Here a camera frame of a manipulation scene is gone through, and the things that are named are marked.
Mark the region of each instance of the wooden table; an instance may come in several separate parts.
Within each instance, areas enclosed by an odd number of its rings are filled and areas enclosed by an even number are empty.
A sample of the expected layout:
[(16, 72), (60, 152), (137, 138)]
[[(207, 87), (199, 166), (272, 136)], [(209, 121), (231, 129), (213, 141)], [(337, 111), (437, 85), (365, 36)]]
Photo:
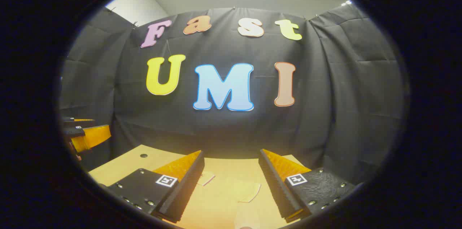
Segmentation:
[[(140, 157), (141, 154), (147, 154), (147, 157)], [(183, 156), (140, 145), (89, 174), (97, 183), (110, 186), (137, 168), (154, 170)], [(301, 165), (292, 155), (284, 157)], [(240, 229), (245, 226), (277, 229), (299, 221), (286, 223), (281, 218), (258, 159), (205, 158), (204, 172), (211, 172), (215, 177), (205, 186), (196, 185), (176, 226), (185, 229)], [(249, 203), (236, 201), (238, 184), (230, 181), (238, 180), (261, 184), (258, 194)]]

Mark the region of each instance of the black fabric backdrop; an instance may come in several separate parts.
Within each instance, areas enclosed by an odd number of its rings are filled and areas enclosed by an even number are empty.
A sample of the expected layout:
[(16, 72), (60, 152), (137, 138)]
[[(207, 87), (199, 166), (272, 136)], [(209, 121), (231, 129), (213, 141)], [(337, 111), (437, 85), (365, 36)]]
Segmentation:
[[(209, 15), (206, 32), (184, 35), (186, 22)], [(259, 38), (237, 32), (238, 20), (256, 18), (265, 34)], [(106, 9), (82, 30), (63, 72), (63, 115), (94, 118), (110, 124), (112, 137), (83, 156), (92, 169), (138, 145), (205, 157), (256, 158), (265, 148), (293, 154), (309, 168), (321, 165), (359, 183), (369, 178), (397, 136), (407, 94), (398, 53), (386, 37), (352, 5), (332, 9), (306, 21), (260, 9), (226, 8), (187, 12), (172, 20), (156, 45), (140, 48), (145, 24), (132, 29)], [(302, 40), (282, 36), (277, 20), (299, 25)], [(145, 84), (147, 61), (165, 58), (159, 82), (170, 72), (168, 58), (183, 54), (174, 92), (154, 96)], [(295, 65), (295, 104), (276, 107), (278, 72), (274, 63)], [(254, 109), (234, 112), (226, 107), (195, 110), (198, 76), (195, 68), (212, 64), (224, 79), (236, 63), (254, 66), (250, 100)]]

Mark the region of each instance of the paper piece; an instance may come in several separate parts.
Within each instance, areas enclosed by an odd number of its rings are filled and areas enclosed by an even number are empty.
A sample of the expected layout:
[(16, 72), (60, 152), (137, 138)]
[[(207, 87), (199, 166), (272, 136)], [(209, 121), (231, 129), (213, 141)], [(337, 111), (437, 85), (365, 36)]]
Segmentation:
[(227, 178), (227, 184), (236, 201), (250, 203), (259, 193), (261, 184)]
[(301, 40), (302, 35), (296, 34), (293, 29), (298, 29), (298, 25), (295, 23), (292, 23), (290, 20), (280, 20), (280, 21), (275, 21), (275, 24), (279, 25), (281, 27), (281, 33), (284, 37), (291, 39), (291, 40)]
[(242, 18), (237, 23), (239, 24), (237, 31), (241, 35), (250, 37), (260, 37), (265, 34), (263, 28), (260, 27), (263, 24), (258, 19)]
[(239, 203), (234, 218), (234, 229), (260, 229), (257, 207), (248, 203)]
[(215, 177), (215, 175), (211, 172), (202, 172), (201, 178), (199, 178), (199, 181), (197, 182), (201, 186), (205, 186), (207, 183), (210, 182)]
[(197, 101), (193, 104), (196, 110), (209, 110), (212, 103), (208, 100), (208, 94), (213, 99), (215, 106), (221, 109), (226, 98), (231, 94), (231, 100), (227, 107), (231, 111), (251, 111), (254, 104), (250, 101), (250, 73), (254, 67), (247, 63), (238, 63), (232, 66), (225, 80), (221, 80), (215, 66), (199, 65), (195, 72), (199, 75), (197, 88)]
[(171, 20), (166, 20), (163, 22), (158, 22), (155, 24), (149, 25), (145, 41), (141, 45), (142, 48), (150, 47), (155, 45), (156, 37), (160, 38), (164, 33), (165, 27), (169, 27), (172, 24)]
[(170, 61), (170, 77), (167, 83), (160, 84), (159, 83), (159, 71), (160, 65), (165, 61), (164, 58), (152, 58), (147, 61), (148, 69), (147, 69), (147, 77), (146, 77), (146, 88), (151, 94), (155, 94), (157, 96), (165, 96), (166, 94), (170, 94), (176, 89), (178, 86), (178, 80), (180, 78), (180, 66), (181, 62), (185, 60), (186, 57), (184, 55), (173, 55), (169, 57)]
[(198, 16), (188, 21), (188, 26), (183, 30), (185, 35), (190, 35), (195, 32), (205, 32), (209, 30), (212, 25), (210, 24), (210, 16)]
[(278, 97), (274, 100), (274, 104), (278, 107), (292, 106), (295, 103), (295, 98), (292, 96), (292, 75), (295, 66), (287, 62), (276, 62), (274, 67), (279, 72)]

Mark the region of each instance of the letter m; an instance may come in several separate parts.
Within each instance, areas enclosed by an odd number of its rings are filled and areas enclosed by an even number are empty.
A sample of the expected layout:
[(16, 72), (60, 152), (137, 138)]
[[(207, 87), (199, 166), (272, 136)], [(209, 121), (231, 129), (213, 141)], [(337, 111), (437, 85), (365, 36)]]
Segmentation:
[(197, 101), (193, 104), (194, 109), (211, 109), (212, 104), (208, 101), (208, 93), (210, 93), (215, 106), (221, 109), (231, 93), (231, 100), (227, 105), (228, 109), (231, 111), (251, 111), (254, 109), (254, 104), (250, 101), (249, 78), (253, 70), (254, 67), (250, 64), (238, 63), (231, 68), (223, 81), (213, 65), (197, 66), (195, 72), (199, 75), (199, 85)]

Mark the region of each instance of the white wall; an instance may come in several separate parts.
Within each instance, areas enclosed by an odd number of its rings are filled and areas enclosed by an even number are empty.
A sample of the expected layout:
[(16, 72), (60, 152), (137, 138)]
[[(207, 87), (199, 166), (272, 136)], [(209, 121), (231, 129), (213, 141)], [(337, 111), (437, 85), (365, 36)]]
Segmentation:
[(156, 0), (113, 0), (106, 5), (109, 10), (114, 7), (113, 12), (137, 26), (168, 16)]

